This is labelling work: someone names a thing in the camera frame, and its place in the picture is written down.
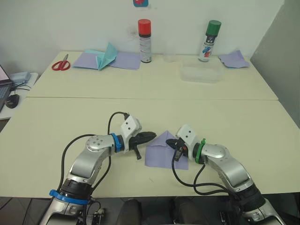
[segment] black mouse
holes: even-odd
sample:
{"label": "black mouse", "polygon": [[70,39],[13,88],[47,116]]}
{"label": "black mouse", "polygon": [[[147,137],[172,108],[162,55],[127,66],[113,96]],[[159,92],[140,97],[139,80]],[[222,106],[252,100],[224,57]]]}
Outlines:
{"label": "black mouse", "polygon": [[5,100],[5,105],[10,108],[10,109],[13,109],[15,108],[18,103],[19,103],[19,99],[20,99],[20,96],[19,95],[11,95],[9,96],[6,100]]}

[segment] laptop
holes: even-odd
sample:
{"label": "laptop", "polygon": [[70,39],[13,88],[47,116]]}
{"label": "laptop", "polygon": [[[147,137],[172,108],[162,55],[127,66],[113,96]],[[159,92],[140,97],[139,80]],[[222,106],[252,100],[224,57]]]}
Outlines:
{"label": "laptop", "polygon": [[12,81],[9,79],[8,75],[0,65],[0,112],[4,106],[5,99],[10,94],[10,88],[12,84]]}

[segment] red cap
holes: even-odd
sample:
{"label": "red cap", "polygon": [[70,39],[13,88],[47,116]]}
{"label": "red cap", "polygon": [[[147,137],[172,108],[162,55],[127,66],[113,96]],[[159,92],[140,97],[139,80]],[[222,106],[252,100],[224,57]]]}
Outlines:
{"label": "red cap", "polygon": [[151,21],[147,19],[141,19],[138,21],[139,34],[148,35],[151,34]]}

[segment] green cap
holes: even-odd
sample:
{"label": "green cap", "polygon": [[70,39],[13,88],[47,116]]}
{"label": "green cap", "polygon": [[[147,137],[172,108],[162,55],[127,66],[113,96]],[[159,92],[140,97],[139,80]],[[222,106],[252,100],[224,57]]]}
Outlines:
{"label": "green cap", "polygon": [[217,36],[221,27],[221,22],[218,20],[211,20],[207,26],[206,34]]}

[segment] blue ring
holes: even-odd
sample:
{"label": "blue ring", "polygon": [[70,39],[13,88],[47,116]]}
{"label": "blue ring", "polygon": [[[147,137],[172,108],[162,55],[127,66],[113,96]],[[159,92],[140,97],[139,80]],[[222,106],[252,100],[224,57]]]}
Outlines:
{"label": "blue ring", "polygon": [[117,147],[116,152],[121,151],[122,145],[120,144],[118,137],[114,133],[111,133],[111,135],[114,138],[114,141],[116,142],[116,147]]}
{"label": "blue ring", "polygon": [[49,195],[53,196],[61,201],[67,202],[67,203],[73,203],[73,204],[78,204],[78,205],[87,205],[89,203],[88,200],[81,200],[81,199],[68,198],[68,197],[62,196],[53,189],[50,191]]}

